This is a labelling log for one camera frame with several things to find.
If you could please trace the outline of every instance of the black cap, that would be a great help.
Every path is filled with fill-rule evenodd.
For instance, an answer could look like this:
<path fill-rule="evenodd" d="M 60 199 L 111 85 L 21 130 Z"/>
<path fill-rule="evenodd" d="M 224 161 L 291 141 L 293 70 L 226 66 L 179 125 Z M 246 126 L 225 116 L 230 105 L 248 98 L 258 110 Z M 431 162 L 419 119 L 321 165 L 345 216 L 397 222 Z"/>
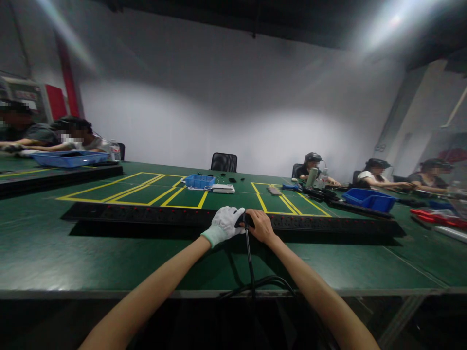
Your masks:
<path fill-rule="evenodd" d="M 453 165 L 438 158 L 427 159 L 423 163 L 420 163 L 420 165 L 422 166 L 422 169 L 432 169 L 432 168 L 441 168 L 441 169 L 446 169 L 446 170 L 454 169 Z"/>
<path fill-rule="evenodd" d="M 68 131 L 70 129 L 84 130 L 91 127 L 91 123 L 85 119 L 75 117 L 75 116 L 65 116 L 60 119 L 57 119 L 55 122 L 50 124 L 52 130 L 64 130 Z"/>
<path fill-rule="evenodd" d="M 387 169 L 387 168 L 389 168 L 391 166 L 387 161 L 382 160 L 382 159 L 377 159 L 377 158 L 370 158 L 366 162 L 366 165 L 368 165 L 370 167 L 380 167 L 380 168 L 383 168 L 383 169 Z"/>
<path fill-rule="evenodd" d="M 18 114 L 32 115 L 32 111 L 27 104 L 19 101 L 0 99 L 0 113 L 16 112 Z"/>
<path fill-rule="evenodd" d="M 305 156 L 305 161 L 307 161 L 307 162 L 309 162 L 309 161 L 320 162 L 320 161 L 322 161 L 322 158 L 318 153 L 310 152 Z"/>

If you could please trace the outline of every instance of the black shirt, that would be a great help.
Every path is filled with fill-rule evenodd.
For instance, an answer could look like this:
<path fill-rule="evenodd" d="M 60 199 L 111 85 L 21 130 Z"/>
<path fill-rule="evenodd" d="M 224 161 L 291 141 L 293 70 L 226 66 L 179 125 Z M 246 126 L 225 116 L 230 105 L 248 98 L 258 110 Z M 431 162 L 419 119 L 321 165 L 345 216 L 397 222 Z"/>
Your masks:
<path fill-rule="evenodd" d="M 57 135 L 47 124 L 32 122 L 27 129 L 16 130 L 12 127 L 0 130 L 0 141 L 15 142 L 20 139 L 30 139 L 45 142 L 45 147 L 58 145 Z"/>
<path fill-rule="evenodd" d="M 307 176 L 310 174 L 310 171 L 306 168 L 306 164 L 302 165 L 300 168 L 297 169 L 297 179 L 300 178 L 300 176 Z M 316 177 L 318 177 L 321 174 L 321 170 L 318 169 L 318 173 L 316 174 Z"/>
<path fill-rule="evenodd" d="M 423 180 L 423 176 L 420 173 L 410 174 L 407 178 L 407 182 L 419 181 L 423 186 L 436 187 L 436 188 L 448 188 L 448 184 L 440 177 L 434 177 L 434 183 L 432 185 L 427 184 Z"/>

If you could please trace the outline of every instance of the table leg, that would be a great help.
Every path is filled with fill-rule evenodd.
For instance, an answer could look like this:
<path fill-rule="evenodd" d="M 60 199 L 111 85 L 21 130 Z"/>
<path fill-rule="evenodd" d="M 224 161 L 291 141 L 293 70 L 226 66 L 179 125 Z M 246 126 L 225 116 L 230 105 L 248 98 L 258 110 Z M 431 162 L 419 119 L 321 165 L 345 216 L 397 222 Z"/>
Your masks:
<path fill-rule="evenodd" d="M 378 339 L 378 344 L 382 350 L 389 349 L 391 344 L 397 339 L 407 322 L 410 321 L 425 298 L 426 296 L 423 295 L 404 297 L 402 306 L 394 315 L 393 319 L 389 323 L 388 327 L 384 330 L 381 337 Z"/>

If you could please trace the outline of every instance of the white shirt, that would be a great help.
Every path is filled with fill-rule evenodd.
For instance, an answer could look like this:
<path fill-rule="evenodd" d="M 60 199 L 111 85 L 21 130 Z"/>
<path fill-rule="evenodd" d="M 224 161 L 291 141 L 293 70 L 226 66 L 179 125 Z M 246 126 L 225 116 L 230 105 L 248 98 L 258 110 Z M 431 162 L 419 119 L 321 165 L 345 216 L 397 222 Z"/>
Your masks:
<path fill-rule="evenodd" d="M 378 180 L 375 179 L 375 176 L 369 172 L 369 171 L 364 171 L 364 172 L 361 172 L 358 176 L 358 179 L 361 180 L 361 179 L 364 179 L 366 177 L 369 177 L 371 179 L 373 179 L 375 182 L 380 182 Z M 389 182 L 387 178 L 385 178 L 383 175 L 381 175 L 381 177 L 383 178 L 383 182 Z"/>
<path fill-rule="evenodd" d="M 99 136 L 96 136 L 96 138 L 86 146 L 83 146 L 82 142 L 75 141 L 65 142 L 64 144 L 78 151 L 90 151 L 93 149 L 101 149 L 104 152 L 110 153 L 110 142 Z"/>

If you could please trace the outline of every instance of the dark floor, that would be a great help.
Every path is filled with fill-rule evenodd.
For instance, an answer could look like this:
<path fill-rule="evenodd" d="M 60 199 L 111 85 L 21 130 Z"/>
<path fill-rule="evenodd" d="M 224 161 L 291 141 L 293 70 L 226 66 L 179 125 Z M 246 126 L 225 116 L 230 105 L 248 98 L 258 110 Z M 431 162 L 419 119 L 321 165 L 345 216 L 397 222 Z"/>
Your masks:
<path fill-rule="evenodd" d="M 371 322 L 374 315 L 372 308 L 376 304 L 375 299 L 346 298 L 346 301 L 365 324 Z M 2 314 L 0 348 L 6 350 L 76 349 L 92 327 L 117 302 L 117 300 L 0 301 Z M 261 307 L 268 311 L 275 310 L 274 313 L 268 313 L 267 317 L 261 320 L 264 332 L 272 334 L 273 339 L 269 340 L 273 344 L 270 347 L 271 349 L 290 349 L 291 344 L 300 333 L 297 325 L 304 321 L 296 320 L 297 313 L 292 310 L 295 308 L 292 305 L 293 302 L 292 299 L 279 299 L 278 301 L 269 299 L 258 308 L 258 313 L 261 313 Z M 154 317 L 152 324 L 147 327 L 147 329 L 159 329 L 161 333 L 165 334 L 166 337 L 163 341 L 161 336 L 157 335 L 158 348 L 190 348 L 187 344 L 182 344 L 177 340 L 180 337 L 173 336 L 173 334 L 176 334 L 175 330 L 189 333 L 190 329 L 195 329 L 191 326 L 192 324 L 206 324 L 207 326 L 202 328 L 201 331 L 192 332 L 198 334 L 200 332 L 208 333 L 212 328 L 217 327 L 217 324 L 208 324 L 209 321 L 207 321 L 209 312 L 206 312 L 206 310 L 210 308 L 210 305 L 213 305 L 212 300 L 168 301 L 158 311 L 157 316 L 159 318 Z M 248 310 L 248 307 L 249 300 L 233 299 L 233 303 L 227 306 L 225 313 L 226 315 L 235 315 L 233 319 L 238 319 L 236 324 L 244 326 L 248 323 L 248 318 L 245 316 L 248 312 L 245 310 Z M 193 322 L 186 317 L 186 315 L 193 317 L 195 314 L 203 314 L 203 319 L 195 316 L 196 319 Z M 274 318 L 279 319 L 280 322 L 273 321 Z M 466 321 L 467 303 L 464 296 L 429 298 L 420 307 L 419 312 L 415 314 L 391 348 L 411 350 L 466 349 L 467 337 L 463 330 L 463 327 L 467 324 Z M 277 324 L 281 325 L 280 330 L 274 328 L 277 327 Z M 151 343 L 154 341 L 154 339 L 151 339 L 154 336 L 153 333 L 146 332 L 139 335 L 139 343 L 134 348 L 145 349 L 142 346 L 144 341 L 154 345 Z M 206 339 L 206 337 L 202 337 L 201 341 L 205 342 Z M 315 335 L 310 335 L 307 341 L 315 345 Z M 216 346 L 217 343 L 214 341 L 212 344 L 213 349 L 219 347 Z"/>

